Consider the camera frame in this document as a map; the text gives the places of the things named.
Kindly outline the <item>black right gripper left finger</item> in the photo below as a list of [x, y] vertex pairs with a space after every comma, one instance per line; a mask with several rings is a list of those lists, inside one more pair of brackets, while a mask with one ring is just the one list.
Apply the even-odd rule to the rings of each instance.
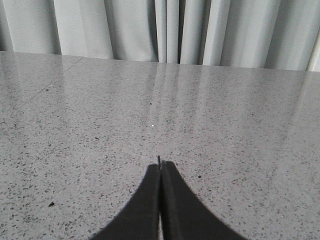
[[150, 164], [129, 202], [93, 239], [157, 240], [159, 238], [160, 179], [159, 166]]

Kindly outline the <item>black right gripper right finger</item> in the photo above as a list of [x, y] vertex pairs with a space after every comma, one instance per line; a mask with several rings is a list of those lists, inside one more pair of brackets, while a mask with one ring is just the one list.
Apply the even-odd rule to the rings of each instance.
[[160, 212], [165, 240], [243, 240], [204, 206], [175, 164], [161, 164]]

